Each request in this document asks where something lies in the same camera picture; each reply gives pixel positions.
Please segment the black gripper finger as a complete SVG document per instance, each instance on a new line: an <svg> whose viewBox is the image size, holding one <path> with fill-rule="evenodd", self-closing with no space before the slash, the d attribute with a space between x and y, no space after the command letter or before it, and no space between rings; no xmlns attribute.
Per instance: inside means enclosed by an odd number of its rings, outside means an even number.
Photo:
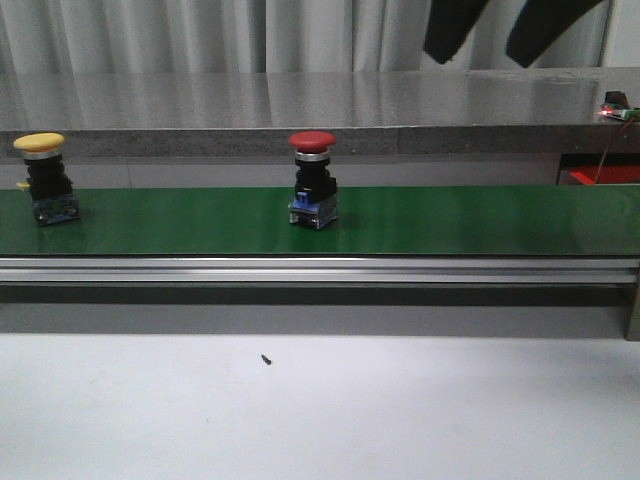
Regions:
<svg viewBox="0 0 640 480"><path fill-rule="evenodd" d="M506 55L521 67L534 63L600 0L528 0L509 33Z"/></svg>
<svg viewBox="0 0 640 480"><path fill-rule="evenodd" d="M423 50L438 64L450 61L460 50L488 0L433 0Z"/></svg>

